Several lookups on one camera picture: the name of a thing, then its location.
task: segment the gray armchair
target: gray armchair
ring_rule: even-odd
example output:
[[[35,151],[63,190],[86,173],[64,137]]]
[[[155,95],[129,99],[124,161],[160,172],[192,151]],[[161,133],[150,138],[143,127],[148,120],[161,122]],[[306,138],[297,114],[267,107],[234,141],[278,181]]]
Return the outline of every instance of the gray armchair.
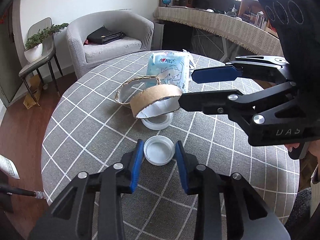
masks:
[[[102,26],[126,37],[105,45],[84,45],[87,36]],[[97,12],[74,20],[67,28],[67,41],[77,78],[114,58],[150,50],[153,31],[151,21],[127,11]]]

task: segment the white flower pot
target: white flower pot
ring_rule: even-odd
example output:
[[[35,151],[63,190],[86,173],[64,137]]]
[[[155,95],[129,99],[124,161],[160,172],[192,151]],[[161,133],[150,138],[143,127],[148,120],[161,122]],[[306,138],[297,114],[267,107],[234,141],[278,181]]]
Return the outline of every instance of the white flower pot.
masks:
[[[36,61],[42,56],[42,43],[38,46],[35,46],[32,49],[28,49],[24,52],[24,56],[26,57],[29,63]]]

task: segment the white plastic cap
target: white plastic cap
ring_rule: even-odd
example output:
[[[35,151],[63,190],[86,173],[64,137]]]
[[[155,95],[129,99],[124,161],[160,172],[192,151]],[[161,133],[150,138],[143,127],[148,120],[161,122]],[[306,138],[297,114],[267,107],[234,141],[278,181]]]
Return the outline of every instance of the white plastic cap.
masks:
[[[143,151],[148,162],[162,166],[169,163],[174,156],[174,144],[169,138],[156,135],[145,142]]]
[[[161,114],[155,117],[141,119],[142,123],[151,130],[162,130],[167,128],[173,119],[173,113]]]

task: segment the gray chair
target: gray chair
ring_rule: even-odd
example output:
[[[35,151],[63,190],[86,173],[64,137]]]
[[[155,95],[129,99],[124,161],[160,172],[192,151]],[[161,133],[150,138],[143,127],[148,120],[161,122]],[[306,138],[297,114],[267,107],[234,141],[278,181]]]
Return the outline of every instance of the gray chair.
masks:
[[[87,36],[102,26],[126,37],[105,45],[84,45]],[[153,31],[153,22],[127,11],[97,12],[74,20],[67,28],[67,41],[77,78],[114,58],[150,50]]]
[[[43,19],[40,22],[37,22],[36,24],[33,24],[29,31],[28,31],[28,38],[31,37],[33,34],[38,33],[39,31],[42,31],[44,28],[46,27],[50,27],[52,25],[52,21],[51,18],[46,18]],[[33,95],[30,87],[28,86],[28,83],[26,81],[26,76],[29,75],[32,71],[36,70],[40,80],[42,83],[43,79],[42,76],[40,74],[39,68],[41,66],[43,66],[44,64],[48,63],[49,66],[49,70],[50,70],[50,74],[53,80],[53,83],[56,87],[57,90],[57,94],[60,97],[60,93],[59,93],[59,89],[58,89],[58,85],[57,85],[57,81],[54,77],[54,73],[53,73],[53,69],[52,69],[52,65],[51,65],[51,59],[54,57],[54,60],[56,61],[57,67],[59,69],[59,72],[61,74],[61,76],[63,76],[62,71],[61,71],[61,67],[60,64],[58,62],[57,56],[56,56],[56,47],[54,45],[54,39],[53,39],[53,35],[51,37],[46,38],[43,42],[43,51],[42,51],[42,56],[41,58],[37,59],[36,61],[32,62],[32,63],[28,63],[26,64],[19,72],[19,77],[22,78],[24,84],[26,85],[28,92],[30,93],[30,95],[32,96],[33,100],[39,105],[39,102],[36,100],[35,96]]]

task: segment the bonsai tree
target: bonsai tree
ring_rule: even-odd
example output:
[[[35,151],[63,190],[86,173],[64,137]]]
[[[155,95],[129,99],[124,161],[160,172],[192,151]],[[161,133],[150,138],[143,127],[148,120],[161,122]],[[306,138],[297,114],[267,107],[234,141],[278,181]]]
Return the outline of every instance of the bonsai tree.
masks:
[[[26,41],[26,50],[32,49],[39,44],[41,44],[44,39],[50,37],[54,33],[61,32],[65,27],[67,27],[68,23],[63,23],[60,25],[52,25],[51,27],[44,28],[42,31],[38,31],[38,33],[33,34],[30,38]]]

